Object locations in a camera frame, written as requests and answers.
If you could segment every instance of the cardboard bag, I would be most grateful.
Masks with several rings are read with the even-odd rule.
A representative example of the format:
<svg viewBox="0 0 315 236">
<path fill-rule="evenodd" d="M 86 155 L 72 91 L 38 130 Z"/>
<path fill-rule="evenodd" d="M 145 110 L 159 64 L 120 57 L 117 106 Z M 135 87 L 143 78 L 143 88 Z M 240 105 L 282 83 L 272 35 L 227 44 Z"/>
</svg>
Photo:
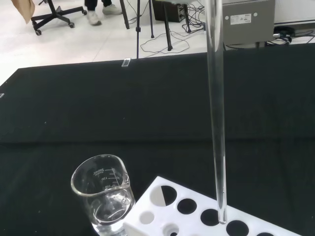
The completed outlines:
<svg viewBox="0 0 315 236">
<path fill-rule="evenodd" d="M 32 0 L 12 0 L 12 2 L 27 24 L 35 12 L 34 2 Z"/>
</svg>

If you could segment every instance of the chair base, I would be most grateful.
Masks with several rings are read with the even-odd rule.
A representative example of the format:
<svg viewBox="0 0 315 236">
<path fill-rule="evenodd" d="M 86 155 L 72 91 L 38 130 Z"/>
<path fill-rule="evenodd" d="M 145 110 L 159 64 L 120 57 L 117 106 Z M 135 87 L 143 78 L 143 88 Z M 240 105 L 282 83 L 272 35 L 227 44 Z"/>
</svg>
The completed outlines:
<svg viewBox="0 0 315 236">
<path fill-rule="evenodd" d="M 55 19 L 55 18 L 58 18 L 64 22 L 67 22 L 68 25 L 70 26 L 70 28 L 74 28 L 74 23 L 72 23 L 70 21 L 70 19 L 68 19 L 67 17 L 64 17 L 64 15 L 67 15 L 67 14 L 71 14 L 71 13 L 74 13 L 74 12 L 82 12 L 84 15 L 87 15 L 87 11 L 84 10 L 83 7 L 76 7 L 76 8 L 73 8 L 73 9 L 69 9 L 69 10 L 61 10 L 60 6 L 55 10 L 55 7 L 53 5 L 53 2 L 52 0 L 47 0 L 48 1 L 48 4 L 50 6 L 50 9 L 52 11 L 52 14 L 47 14 L 47 15 L 41 15 L 41 16 L 34 16 L 31 18 L 31 22 L 32 22 L 32 25 L 33 25 L 33 28 L 35 30 L 35 33 L 37 35 L 41 35 L 41 31 L 39 30 L 39 28 L 41 28 L 42 26 L 44 26 L 45 24 L 47 24 L 48 22 L 50 22 L 51 20 Z"/>
</svg>

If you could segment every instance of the tripod leg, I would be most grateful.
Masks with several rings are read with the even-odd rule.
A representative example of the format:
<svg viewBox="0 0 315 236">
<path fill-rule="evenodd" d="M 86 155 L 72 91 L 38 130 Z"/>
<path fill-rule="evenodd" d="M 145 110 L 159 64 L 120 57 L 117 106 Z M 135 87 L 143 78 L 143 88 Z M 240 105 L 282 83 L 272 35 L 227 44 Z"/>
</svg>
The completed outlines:
<svg viewBox="0 0 315 236">
<path fill-rule="evenodd" d="M 184 4 L 184 11 L 185 11 L 185 18 L 186 18 L 186 24 L 187 24 L 187 29 L 188 29 L 188 33 L 191 32 L 191 29 L 189 27 L 189 15 L 188 15 L 188 8 L 187 8 L 187 4 Z"/>
<path fill-rule="evenodd" d="M 169 25 L 168 25 L 168 18 L 167 18 L 167 13 L 166 13 L 166 7 L 165 7 L 165 4 L 163 4 L 163 8 L 164 8 L 164 23 L 165 23 L 165 31 L 166 31 L 166 39 L 167 39 L 167 50 L 168 51 L 171 51 L 173 49 L 172 47 L 172 42 L 171 42 L 171 36 L 170 36 L 170 33 L 169 33 Z"/>
<path fill-rule="evenodd" d="M 154 35 L 153 35 L 153 24 L 152 24 L 151 0 L 149 0 L 149 12 L 150 12 L 150 23 L 151 23 L 151 38 L 154 38 Z"/>
<path fill-rule="evenodd" d="M 138 0 L 137 3 L 137 27 L 136 27 L 136 31 L 137 31 L 137 59 L 139 58 L 139 32 L 141 32 L 141 28 L 140 28 L 140 0 Z"/>
<path fill-rule="evenodd" d="M 128 30 L 128 29 L 130 29 L 130 27 L 129 27 L 129 21 L 128 21 L 128 16 L 127 16 L 124 0 L 120 0 L 120 6 L 122 8 L 123 17 L 124 17 L 124 21 L 125 21 L 125 26 L 126 26 L 126 28 Z"/>
</svg>

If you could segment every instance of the device label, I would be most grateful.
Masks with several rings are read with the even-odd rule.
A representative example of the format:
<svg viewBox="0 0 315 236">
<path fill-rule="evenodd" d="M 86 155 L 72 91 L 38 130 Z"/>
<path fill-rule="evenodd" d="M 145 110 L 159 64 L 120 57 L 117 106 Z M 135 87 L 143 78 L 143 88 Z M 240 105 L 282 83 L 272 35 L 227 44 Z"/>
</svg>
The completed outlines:
<svg viewBox="0 0 315 236">
<path fill-rule="evenodd" d="M 231 25 L 247 24 L 252 22 L 251 14 L 231 16 Z"/>
</svg>

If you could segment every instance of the shoe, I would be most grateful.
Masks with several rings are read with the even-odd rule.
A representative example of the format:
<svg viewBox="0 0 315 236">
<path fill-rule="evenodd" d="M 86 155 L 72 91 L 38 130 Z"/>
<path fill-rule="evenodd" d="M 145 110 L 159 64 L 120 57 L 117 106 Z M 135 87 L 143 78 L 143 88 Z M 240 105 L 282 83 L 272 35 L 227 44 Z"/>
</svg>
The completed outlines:
<svg viewBox="0 0 315 236">
<path fill-rule="evenodd" d="M 114 4 L 103 7 L 104 15 L 121 15 L 123 12 Z"/>
<path fill-rule="evenodd" d="M 95 11 L 88 11 L 87 17 L 88 17 L 90 25 L 92 26 L 99 26 L 102 24 L 97 14 L 95 13 Z"/>
</svg>

